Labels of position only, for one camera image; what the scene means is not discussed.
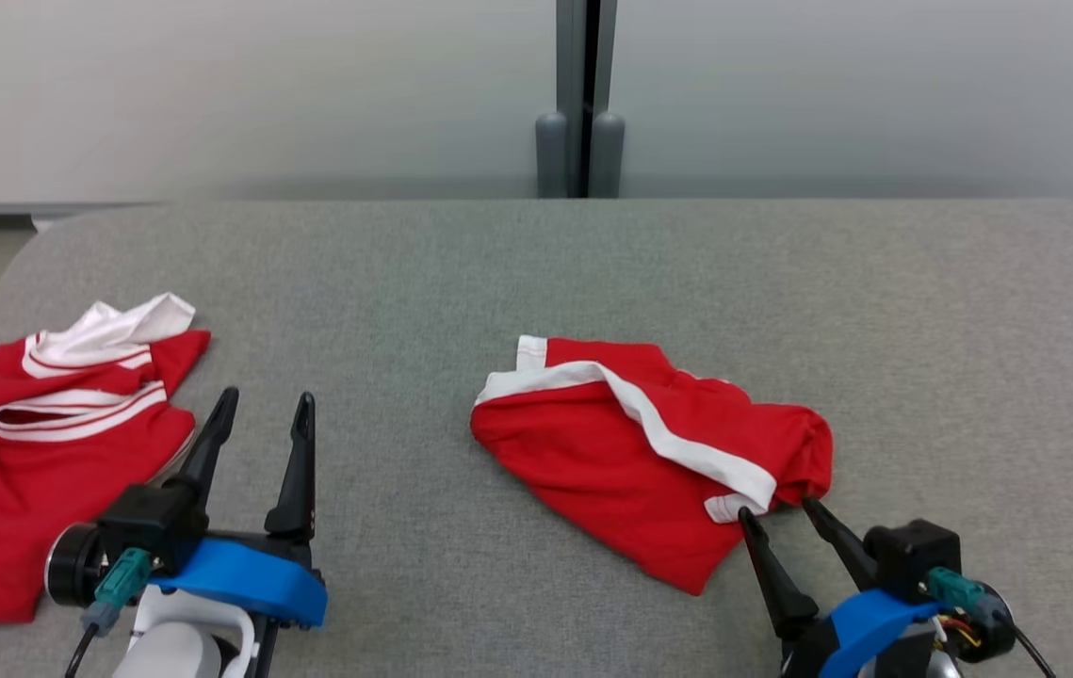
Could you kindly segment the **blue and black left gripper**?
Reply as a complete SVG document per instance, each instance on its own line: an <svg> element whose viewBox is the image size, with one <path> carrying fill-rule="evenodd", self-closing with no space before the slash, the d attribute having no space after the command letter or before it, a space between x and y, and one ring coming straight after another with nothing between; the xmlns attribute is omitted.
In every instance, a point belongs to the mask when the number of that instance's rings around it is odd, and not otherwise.
<svg viewBox="0 0 1073 678"><path fill-rule="evenodd" d="M183 463L162 482L183 490L188 504L207 511L214 472L229 441L239 390L222 390L193 438ZM317 528L317 400L303 392L290 428L291 449L276 506L266 515L267 535L210 532L177 570L143 548L111 552L105 530L76 524L57 537L44 566L44 589L54 604L88 608L97 593L111 601L117 589L136 601L148 587L179 589L193 596L237 606L281 625L324 627L328 589L314 568L308 541Z"/></svg>

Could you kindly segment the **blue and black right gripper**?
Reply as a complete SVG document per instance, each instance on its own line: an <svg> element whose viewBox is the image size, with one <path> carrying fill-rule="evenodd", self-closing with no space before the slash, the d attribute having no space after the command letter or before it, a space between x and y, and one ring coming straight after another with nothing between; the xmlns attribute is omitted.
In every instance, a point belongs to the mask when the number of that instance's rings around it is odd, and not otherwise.
<svg viewBox="0 0 1073 678"><path fill-rule="evenodd" d="M859 537L808 496L802 507L832 545L859 595L820 621L819 605L796 587L750 508L739 511L744 544L774 634L783 642L783 677L959 677L962 664L1012 652L1017 627L1005 601L986 584L920 584L907 604L874 589L879 565Z"/></svg>

